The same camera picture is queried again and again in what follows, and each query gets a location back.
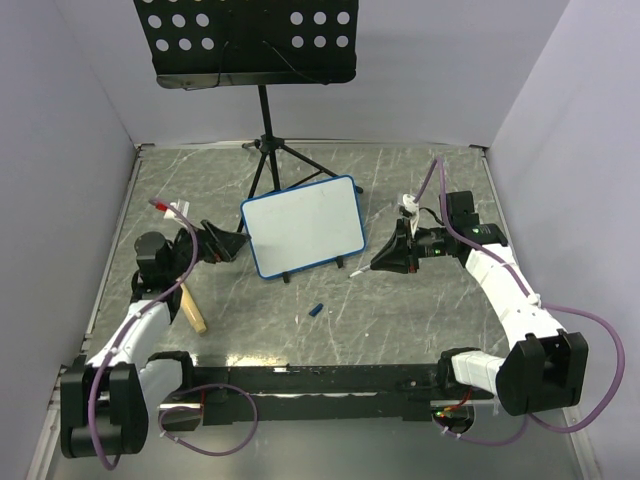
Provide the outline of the white blue whiteboard marker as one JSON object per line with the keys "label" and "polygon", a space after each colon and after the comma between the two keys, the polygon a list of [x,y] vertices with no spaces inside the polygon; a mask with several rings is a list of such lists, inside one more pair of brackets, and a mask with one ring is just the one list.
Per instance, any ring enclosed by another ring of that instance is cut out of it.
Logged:
{"label": "white blue whiteboard marker", "polygon": [[354,271],[353,273],[349,274],[348,278],[354,278],[354,277],[356,277],[358,275],[364,274],[367,271],[369,271],[370,269],[371,269],[371,265],[363,266],[360,269],[358,269],[358,270]]}

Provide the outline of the blue framed whiteboard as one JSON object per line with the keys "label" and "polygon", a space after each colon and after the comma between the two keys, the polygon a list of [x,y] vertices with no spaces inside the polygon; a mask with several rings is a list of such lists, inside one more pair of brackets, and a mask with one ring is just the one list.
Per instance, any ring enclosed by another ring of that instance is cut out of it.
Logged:
{"label": "blue framed whiteboard", "polygon": [[340,175],[242,202],[256,270],[282,277],[362,252],[364,221],[354,179]]}

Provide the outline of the blue marker cap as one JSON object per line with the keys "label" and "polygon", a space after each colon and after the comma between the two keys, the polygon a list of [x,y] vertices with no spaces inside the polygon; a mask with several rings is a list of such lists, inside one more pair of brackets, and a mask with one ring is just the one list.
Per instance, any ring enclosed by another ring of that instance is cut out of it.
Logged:
{"label": "blue marker cap", "polygon": [[309,312],[309,315],[311,317],[316,317],[322,311],[323,307],[324,305],[322,303],[318,303],[312,308],[312,310]]}

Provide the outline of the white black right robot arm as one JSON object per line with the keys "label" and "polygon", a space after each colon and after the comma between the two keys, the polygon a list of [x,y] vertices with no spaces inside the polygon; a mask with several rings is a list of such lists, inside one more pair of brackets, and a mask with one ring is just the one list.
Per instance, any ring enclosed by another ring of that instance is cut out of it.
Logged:
{"label": "white black right robot arm", "polygon": [[500,227],[483,224],[469,191],[445,197],[439,226],[418,224],[420,207],[403,195],[395,230],[372,259],[373,271],[415,273],[426,258],[457,259],[488,299],[505,332],[509,353],[500,358],[477,348],[450,349],[438,361],[436,384],[448,398],[470,387],[496,396],[511,415],[576,405],[584,383],[588,344],[569,333],[537,300]]}

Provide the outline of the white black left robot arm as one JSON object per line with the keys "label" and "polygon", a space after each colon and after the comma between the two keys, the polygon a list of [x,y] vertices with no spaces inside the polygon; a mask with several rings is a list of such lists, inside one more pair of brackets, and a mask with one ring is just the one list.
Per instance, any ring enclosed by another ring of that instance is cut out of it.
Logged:
{"label": "white black left robot arm", "polygon": [[92,358],[78,356],[61,377],[61,450],[67,458],[98,457],[114,468],[137,454],[149,415],[166,397],[192,398],[198,387],[186,352],[156,353],[156,341],[175,320],[181,283],[200,261],[235,260],[250,237],[204,220],[179,229],[174,240],[157,231],[134,243],[137,269],[125,318]]}

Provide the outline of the wooden mallet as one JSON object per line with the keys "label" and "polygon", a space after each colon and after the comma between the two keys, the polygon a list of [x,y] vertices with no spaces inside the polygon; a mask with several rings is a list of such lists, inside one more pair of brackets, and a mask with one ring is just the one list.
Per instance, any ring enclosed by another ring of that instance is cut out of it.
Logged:
{"label": "wooden mallet", "polygon": [[181,285],[181,289],[182,289],[182,298],[181,298],[182,311],[184,312],[193,330],[199,335],[204,334],[207,331],[207,326],[198,306],[195,303],[193,296],[191,295],[185,283]]}

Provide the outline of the black music stand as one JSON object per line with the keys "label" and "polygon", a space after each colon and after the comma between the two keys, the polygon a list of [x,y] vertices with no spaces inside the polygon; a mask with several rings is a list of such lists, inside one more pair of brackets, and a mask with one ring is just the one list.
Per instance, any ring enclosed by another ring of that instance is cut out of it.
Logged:
{"label": "black music stand", "polygon": [[251,143],[261,154],[254,185],[269,168],[273,188],[280,190],[278,151],[311,166],[316,175],[334,174],[275,136],[267,89],[352,81],[357,65],[357,0],[151,0],[134,6],[162,88],[257,87],[264,133]]}

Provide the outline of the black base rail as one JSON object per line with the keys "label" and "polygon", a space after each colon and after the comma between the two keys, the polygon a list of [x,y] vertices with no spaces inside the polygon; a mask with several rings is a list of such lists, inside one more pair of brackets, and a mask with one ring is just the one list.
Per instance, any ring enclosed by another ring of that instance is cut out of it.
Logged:
{"label": "black base rail", "polygon": [[399,418],[429,421],[438,407],[469,396],[490,400],[476,387],[445,379],[434,364],[342,366],[196,366],[188,392],[182,386],[151,403],[151,416],[193,408],[205,426],[236,422]]}

